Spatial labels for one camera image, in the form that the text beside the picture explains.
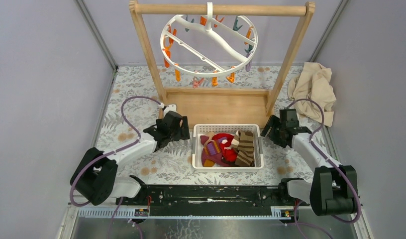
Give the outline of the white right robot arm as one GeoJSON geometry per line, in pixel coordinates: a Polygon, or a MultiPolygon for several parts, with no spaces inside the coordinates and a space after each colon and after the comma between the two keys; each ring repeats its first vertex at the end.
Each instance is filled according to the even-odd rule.
{"type": "Polygon", "coordinates": [[[277,192],[280,203],[290,205],[298,199],[310,204],[317,216],[337,217],[361,211],[355,168],[340,164],[320,149],[311,130],[300,125],[295,109],[282,109],[278,117],[271,115],[260,135],[282,148],[292,148],[313,172],[311,182],[302,178],[281,180],[277,192]]]}

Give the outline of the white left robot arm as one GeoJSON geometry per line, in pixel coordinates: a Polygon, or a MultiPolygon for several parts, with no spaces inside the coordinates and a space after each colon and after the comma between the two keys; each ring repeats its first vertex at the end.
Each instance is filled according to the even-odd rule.
{"type": "Polygon", "coordinates": [[[190,139],[187,116],[168,111],[162,119],[140,134],[139,139],[125,143],[116,149],[104,152],[92,147],[86,151],[70,179],[70,200],[78,207],[85,203],[74,200],[74,191],[79,192],[94,206],[109,198],[127,197],[139,205],[146,200],[142,183],[131,177],[117,176],[119,169],[137,159],[152,154],[170,142],[190,139]]]}

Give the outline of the red santa bear sock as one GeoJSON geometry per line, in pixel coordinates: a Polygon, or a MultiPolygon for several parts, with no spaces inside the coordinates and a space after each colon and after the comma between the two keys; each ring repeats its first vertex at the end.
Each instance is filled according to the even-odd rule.
{"type": "Polygon", "coordinates": [[[234,139],[234,135],[228,133],[217,133],[212,137],[212,140],[218,141],[222,144],[231,143],[234,139]]]}

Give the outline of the beige maroon toe sock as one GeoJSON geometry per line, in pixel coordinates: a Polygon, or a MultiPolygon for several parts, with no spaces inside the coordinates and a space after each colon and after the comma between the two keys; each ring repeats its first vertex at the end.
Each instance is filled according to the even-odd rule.
{"type": "Polygon", "coordinates": [[[208,142],[210,142],[215,135],[214,132],[208,132],[206,134],[203,134],[200,136],[200,143],[201,145],[206,145],[208,142]]]}

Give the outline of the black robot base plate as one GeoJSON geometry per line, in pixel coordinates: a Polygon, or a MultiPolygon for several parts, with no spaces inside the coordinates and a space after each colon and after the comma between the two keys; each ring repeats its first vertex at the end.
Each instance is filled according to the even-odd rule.
{"type": "Polygon", "coordinates": [[[173,208],[278,207],[293,209],[295,199],[277,186],[147,185],[134,198],[117,198],[123,206],[173,208]]]}

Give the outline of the small red sock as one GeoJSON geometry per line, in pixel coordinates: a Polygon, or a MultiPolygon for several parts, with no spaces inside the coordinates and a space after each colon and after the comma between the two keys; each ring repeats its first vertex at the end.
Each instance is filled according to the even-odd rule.
{"type": "Polygon", "coordinates": [[[234,164],[236,162],[237,153],[231,147],[231,143],[228,144],[220,144],[221,153],[223,157],[223,161],[228,164],[234,164]]]}

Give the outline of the purple orange striped sock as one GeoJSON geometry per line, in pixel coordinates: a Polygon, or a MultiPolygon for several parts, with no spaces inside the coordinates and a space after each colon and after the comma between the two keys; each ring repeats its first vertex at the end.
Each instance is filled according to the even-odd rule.
{"type": "Polygon", "coordinates": [[[229,166],[223,161],[220,143],[215,140],[211,140],[206,145],[203,145],[201,161],[203,167],[213,167],[215,164],[222,167],[229,166]]]}

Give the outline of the brown beige striped sock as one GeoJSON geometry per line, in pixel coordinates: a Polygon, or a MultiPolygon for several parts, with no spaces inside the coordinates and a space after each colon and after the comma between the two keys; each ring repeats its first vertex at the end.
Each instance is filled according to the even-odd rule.
{"type": "Polygon", "coordinates": [[[231,142],[231,148],[237,153],[235,165],[254,166],[254,134],[251,131],[238,130],[231,142]]]}

